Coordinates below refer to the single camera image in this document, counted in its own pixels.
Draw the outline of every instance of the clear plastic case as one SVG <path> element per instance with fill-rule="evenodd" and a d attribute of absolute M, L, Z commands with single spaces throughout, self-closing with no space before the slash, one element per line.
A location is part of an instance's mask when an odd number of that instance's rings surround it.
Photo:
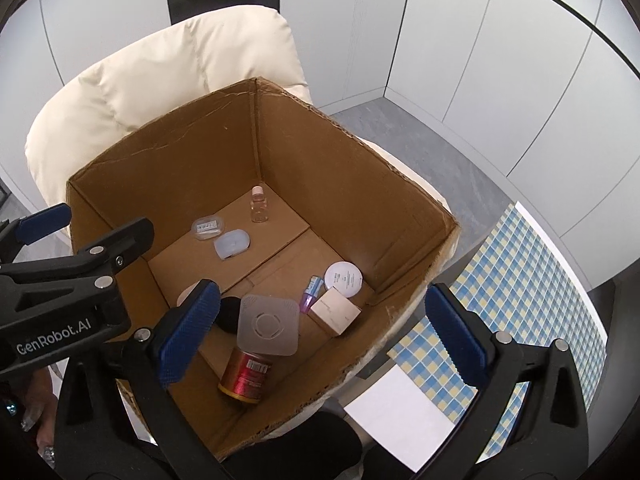
<path fill-rule="evenodd" d="M 266 355 L 298 350 L 300 308 L 293 300 L 247 294 L 240 303 L 238 348 Z"/>
<path fill-rule="evenodd" d="M 220 259 L 226 260 L 230 256 L 244 253 L 249 248 L 249 242 L 249 235 L 246 231 L 234 229 L 215 240 L 213 246 L 216 248 Z"/>
<path fill-rule="evenodd" d="M 191 233 L 198 240 L 208 240 L 219 236 L 225 230 L 225 221 L 218 215 L 203 216 L 191 225 Z"/>

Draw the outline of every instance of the red can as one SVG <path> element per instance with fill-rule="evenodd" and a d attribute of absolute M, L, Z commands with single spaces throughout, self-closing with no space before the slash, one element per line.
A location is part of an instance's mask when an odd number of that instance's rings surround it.
<path fill-rule="evenodd" d="M 271 361 L 236 347 L 231 352 L 218 389 L 234 399 L 257 404 L 270 367 Z"/>

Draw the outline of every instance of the padded cushion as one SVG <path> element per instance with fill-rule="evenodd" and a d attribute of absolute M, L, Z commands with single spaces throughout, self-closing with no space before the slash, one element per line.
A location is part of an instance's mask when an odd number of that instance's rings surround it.
<path fill-rule="evenodd" d="M 44 105 L 27 136 L 45 202 L 65 202 L 69 177 L 143 124 L 255 76 L 311 102 L 289 25 L 261 6 L 194 16 L 87 68 Z"/>

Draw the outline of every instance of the cabinet panel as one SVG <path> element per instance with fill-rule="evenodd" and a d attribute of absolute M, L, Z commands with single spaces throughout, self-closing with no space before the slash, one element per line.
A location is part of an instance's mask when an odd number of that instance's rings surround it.
<path fill-rule="evenodd" d="M 638 259 L 640 254 L 640 162 L 562 241 L 598 286 Z"/>
<path fill-rule="evenodd" d="M 384 88 L 406 0 L 356 0 L 343 98 Z"/>
<path fill-rule="evenodd" d="M 596 26 L 640 70 L 640 30 L 621 0 L 602 0 Z"/>
<path fill-rule="evenodd" d="M 551 0 L 491 0 L 444 124 L 507 175 L 558 103 L 589 33 Z"/>
<path fill-rule="evenodd" d="M 404 2 L 280 0 L 315 106 L 385 87 Z"/>
<path fill-rule="evenodd" d="M 488 0 L 408 0 L 389 88 L 441 121 Z"/>
<path fill-rule="evenodd" d="M 0 34 L 0 174 L 31 212 L 46 207 L 24 156 L 31 123 L 62 88 L 49 51 L 39 0 L 27 0 Z"/>
<path fill-rule="evenodd" d="M 593 36 L 566 94 L 510 175 L 562 235 L 640 156 L 640 81 Z"/>
<path fill-rule="evenodd" d="M 342 99 L 356 0 L 280 0 L 316 107 Z"/>
<path fill-rule="evenodd" d="M 171 25 L 167 0 L 42 0 L 64 82 L 124 46 Z"/>

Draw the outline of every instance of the black sponge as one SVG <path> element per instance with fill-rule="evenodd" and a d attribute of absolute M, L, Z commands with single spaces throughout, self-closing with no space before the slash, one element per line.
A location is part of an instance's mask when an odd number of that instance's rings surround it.
<path fill-rule="evenodd" d="M 216 317 L 216 325 L 229 334 L 238 333 L 240 317 L 240 298 L 227 296 L 220 301 L 220 312 Z"/>

